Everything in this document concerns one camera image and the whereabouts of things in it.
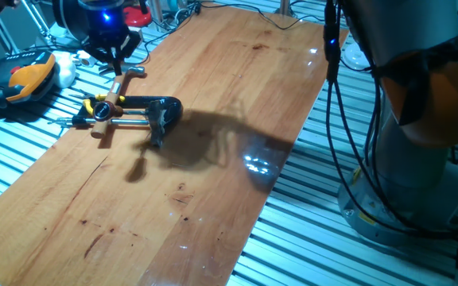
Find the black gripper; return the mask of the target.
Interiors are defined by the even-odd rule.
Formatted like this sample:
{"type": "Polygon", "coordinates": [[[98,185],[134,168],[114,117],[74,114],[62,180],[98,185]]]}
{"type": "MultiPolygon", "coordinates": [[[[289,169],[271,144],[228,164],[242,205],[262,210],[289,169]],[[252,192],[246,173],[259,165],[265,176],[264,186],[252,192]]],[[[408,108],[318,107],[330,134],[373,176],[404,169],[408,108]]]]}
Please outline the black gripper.
{"type": "Polygon", "coordinates": [[[140,45],[139,32],[125,23],[124,0],[82,0],[79,7],[87,19],[85,50],[97,60],[111,64],[116,75],[122,74],[122,62],[140,45]]]}

